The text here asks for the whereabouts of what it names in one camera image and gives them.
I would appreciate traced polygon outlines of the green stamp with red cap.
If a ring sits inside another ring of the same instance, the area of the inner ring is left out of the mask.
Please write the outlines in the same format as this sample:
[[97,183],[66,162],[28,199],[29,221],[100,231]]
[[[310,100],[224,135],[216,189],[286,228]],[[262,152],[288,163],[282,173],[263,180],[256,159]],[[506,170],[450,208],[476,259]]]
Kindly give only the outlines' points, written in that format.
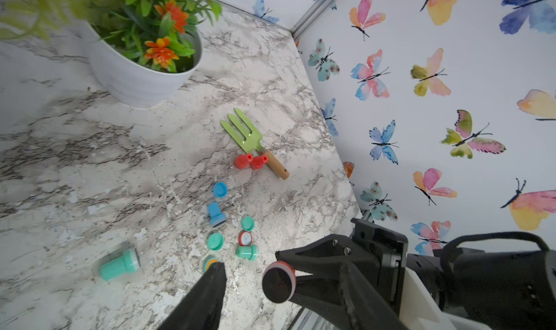
[[264,271],[262,289],[271,302],[280,304],[289,301],[296,285],[295,270],[283,261],[271,263]]

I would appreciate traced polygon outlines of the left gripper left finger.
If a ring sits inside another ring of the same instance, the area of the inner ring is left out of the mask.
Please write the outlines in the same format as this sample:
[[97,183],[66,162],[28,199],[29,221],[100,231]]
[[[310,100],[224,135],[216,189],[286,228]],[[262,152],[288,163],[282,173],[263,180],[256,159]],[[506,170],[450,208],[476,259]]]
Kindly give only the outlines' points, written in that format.
[[224,263],[213,263],[157,329],[218,329],[226,284]]

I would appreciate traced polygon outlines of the green cap on edge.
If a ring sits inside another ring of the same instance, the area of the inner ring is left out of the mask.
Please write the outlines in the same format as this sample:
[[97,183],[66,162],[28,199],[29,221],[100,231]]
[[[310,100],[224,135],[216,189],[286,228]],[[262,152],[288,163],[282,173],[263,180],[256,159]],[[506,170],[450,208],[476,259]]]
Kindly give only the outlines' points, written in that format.
[[206,240],[206,246],[213,251],[221,250],[224,246],[224,237],[221,233],[211,233]]

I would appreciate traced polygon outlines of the green stamp apple picture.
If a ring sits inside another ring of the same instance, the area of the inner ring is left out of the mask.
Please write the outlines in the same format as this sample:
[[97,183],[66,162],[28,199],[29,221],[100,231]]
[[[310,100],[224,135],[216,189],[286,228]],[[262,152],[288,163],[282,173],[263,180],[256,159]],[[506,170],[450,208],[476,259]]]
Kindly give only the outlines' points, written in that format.
[[204,273],[207,272],[213,264],[219,263],[219,262],[220,262],[220,259],[217,256],[214,256],[214,255],[207,256],[204,259],[204,262],[203,262],[203,272]]

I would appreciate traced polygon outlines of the red stamp white base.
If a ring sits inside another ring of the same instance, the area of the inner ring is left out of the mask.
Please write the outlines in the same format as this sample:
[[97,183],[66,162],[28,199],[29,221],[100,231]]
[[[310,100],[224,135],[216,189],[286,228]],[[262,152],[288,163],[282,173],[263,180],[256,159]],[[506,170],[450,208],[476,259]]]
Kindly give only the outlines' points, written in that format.
[[239,155],[235,158],[234,165],[237,169],[248,168],[253,160],[253,156],[250,153]]

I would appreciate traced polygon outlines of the green stamp lower right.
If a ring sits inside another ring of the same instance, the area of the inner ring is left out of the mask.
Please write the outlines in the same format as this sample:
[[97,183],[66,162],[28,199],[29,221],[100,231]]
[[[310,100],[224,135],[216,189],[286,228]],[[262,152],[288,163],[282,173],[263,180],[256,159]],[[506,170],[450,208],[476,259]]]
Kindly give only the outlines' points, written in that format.
[[256,245],[239,246],[236,250],[236,256],[241,259],[255,261],[259,256],[259,249]]

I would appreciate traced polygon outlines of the green stamp cap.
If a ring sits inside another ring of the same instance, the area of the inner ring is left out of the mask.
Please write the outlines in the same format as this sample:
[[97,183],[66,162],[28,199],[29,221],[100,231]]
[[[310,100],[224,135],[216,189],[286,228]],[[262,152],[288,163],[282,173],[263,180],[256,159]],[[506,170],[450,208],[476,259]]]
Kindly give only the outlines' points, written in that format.
[[255,227],[255,220],[251,216],[245,216],[241,220],[241,228],[243,231],[251,232]]

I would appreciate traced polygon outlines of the red stamp cap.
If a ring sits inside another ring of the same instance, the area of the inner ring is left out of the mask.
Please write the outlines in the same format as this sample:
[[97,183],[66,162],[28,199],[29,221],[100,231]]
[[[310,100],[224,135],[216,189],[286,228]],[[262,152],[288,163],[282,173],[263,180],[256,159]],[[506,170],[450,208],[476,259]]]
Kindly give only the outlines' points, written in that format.
[[250,167],[253,170],[262,169],[268,163],[268,160],[269,160],[268,157],[265,155],[252,157],[252,160],[250,162]]

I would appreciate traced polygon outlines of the red stamp with picture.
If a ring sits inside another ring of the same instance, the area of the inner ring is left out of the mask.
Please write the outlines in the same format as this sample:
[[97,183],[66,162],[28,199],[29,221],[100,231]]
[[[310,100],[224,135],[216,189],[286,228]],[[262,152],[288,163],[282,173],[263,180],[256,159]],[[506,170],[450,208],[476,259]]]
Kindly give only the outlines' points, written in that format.
[[253,243],[252,234],[249,231],[242,231],[238,236],[238,244],[241,247],[251,246]]

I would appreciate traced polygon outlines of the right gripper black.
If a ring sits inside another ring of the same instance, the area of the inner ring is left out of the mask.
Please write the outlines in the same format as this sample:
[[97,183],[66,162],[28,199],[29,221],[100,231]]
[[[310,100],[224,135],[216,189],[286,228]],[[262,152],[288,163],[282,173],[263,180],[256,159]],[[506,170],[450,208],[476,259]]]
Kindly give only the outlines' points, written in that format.
[[396,231],[359,218],[351,220],[349,237],[330,234],[305,247],[275,253],[278,261],[312,275],[299,276],[290,302],[314,311],[327,321],[347,321],[340,300],[340,268],[353,263],[396,314],[400,312],[408,239]]

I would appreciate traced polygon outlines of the green stamp lying apart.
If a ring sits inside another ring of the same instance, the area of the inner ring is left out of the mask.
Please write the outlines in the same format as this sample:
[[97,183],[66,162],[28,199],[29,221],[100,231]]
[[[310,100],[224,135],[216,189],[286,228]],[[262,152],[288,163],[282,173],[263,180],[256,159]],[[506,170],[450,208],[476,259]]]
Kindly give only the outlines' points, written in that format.
[[104,281],[110,281],[123,274],[134,274],[140,269],[140,261],[136,249],[126,250],[120,257],[103,264],[100,275]]

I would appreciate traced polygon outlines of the white pot with flowers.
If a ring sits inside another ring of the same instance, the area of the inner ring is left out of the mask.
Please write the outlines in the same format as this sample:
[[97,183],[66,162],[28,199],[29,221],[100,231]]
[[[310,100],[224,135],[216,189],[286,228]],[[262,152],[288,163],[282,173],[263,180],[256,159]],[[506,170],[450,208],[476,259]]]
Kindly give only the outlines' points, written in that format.
[[198,25],[221,14],[217,0],[1,0],[1,38],[47,40],[78,20],[97,80],[120,102],[149,109],[196,70]]

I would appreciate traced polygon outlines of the blue stamp cap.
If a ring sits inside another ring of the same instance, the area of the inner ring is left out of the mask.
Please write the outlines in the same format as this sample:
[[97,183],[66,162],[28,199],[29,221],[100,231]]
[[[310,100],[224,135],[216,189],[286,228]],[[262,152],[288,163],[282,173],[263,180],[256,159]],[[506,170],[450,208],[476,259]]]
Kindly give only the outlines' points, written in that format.
[[216,198],[225,198],[228,193],[228,186],[224,182],[217,182],[212,189]]

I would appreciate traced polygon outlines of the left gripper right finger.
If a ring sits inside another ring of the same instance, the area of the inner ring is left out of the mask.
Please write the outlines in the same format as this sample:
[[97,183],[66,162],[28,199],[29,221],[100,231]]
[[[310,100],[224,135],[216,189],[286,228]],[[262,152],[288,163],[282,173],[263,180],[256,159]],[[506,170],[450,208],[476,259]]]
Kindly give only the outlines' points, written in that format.
[[354,263],[345,260],[340,267],[340,305],[345,322],[339,329],[407,329],[399,316],[366,280]]

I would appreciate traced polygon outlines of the blue stamp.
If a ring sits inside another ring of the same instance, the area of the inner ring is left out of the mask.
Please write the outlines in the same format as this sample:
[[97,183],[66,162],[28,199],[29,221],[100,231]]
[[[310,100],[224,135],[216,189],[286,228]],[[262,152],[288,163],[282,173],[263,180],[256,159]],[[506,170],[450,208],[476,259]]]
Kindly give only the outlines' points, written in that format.
[[216,228],[227,221],[226,215],[222,212],[218,203],[211,203],[207,206],[208,214],[210,216],[209,223],[212,227]]

